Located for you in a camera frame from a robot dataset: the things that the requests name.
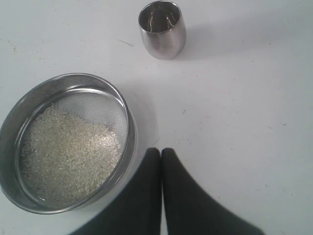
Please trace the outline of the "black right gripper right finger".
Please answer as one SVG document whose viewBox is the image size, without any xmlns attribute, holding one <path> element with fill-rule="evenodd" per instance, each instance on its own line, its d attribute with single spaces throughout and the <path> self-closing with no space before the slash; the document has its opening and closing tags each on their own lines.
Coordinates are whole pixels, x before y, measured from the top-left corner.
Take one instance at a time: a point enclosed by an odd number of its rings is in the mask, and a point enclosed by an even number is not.
<svg viewBox="0 0 313 235">
<path fill-rule="evenodd" d="M 263 231 L 235 215 L 190 176 L 176 152 L 161 153 L 163 195 L 170 235 L 262 235 Z"/>
</svg>

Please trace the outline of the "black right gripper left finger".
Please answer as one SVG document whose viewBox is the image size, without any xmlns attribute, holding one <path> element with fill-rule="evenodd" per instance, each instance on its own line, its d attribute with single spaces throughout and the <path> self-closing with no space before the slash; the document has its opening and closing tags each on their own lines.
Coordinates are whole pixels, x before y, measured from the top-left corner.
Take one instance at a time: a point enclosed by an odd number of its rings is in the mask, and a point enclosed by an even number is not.
<svg viewBox="0 0 313 235">
<path fill-rule="evenodd" d="M 148 148 L 119 195 L 75 235 L 158 235 L 161 224 L 161 158 Z"/>
</svg>

